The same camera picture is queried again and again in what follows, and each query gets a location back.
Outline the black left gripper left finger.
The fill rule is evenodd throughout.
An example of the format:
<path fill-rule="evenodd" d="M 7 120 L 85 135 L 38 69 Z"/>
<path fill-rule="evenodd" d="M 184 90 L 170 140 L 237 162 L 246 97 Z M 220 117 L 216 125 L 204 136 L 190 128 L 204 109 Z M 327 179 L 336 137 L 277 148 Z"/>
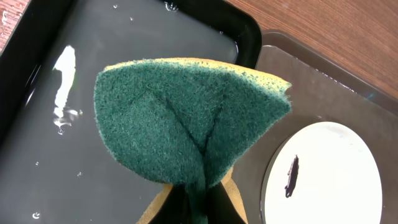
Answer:
<path fill-rule="evenodd" d="M 183 185 L 171 188 L 169 195 L 149 224 L 189 224 L 190 206 Z"/>

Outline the green yellow sponge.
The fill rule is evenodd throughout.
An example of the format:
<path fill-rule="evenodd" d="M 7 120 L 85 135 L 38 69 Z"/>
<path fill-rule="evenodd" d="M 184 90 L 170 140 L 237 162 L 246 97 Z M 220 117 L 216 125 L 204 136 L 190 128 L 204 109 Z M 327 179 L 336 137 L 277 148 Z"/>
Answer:
<path fill-rule="evenodd" d="M 201 58 L 135 60 L 106 67 L 94 88 L 99 135 L 139 176 L 184 187 L 193 223 L 234 163 L 291 110 L 290 83 Z"/>

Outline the white plate top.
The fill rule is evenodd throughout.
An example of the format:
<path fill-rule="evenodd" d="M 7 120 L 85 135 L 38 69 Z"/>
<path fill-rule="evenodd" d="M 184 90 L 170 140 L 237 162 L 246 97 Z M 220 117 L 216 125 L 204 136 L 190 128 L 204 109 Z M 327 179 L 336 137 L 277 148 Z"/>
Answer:
<path fill-rule="evenodd" d="M 270 160 L 261 215 L 268 224 L 380 223 L 382 185 L 370 149 L 342 124 L 304 127 Z"/>

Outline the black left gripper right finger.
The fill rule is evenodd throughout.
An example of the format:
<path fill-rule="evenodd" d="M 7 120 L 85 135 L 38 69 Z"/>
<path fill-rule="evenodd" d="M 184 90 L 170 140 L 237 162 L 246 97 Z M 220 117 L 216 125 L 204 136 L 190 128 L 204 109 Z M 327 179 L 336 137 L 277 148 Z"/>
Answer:
<path fill-rule="evenodd" d="M 209 224 L 245 224 L 221 182 L 206 193 L 206 214 Z"/>

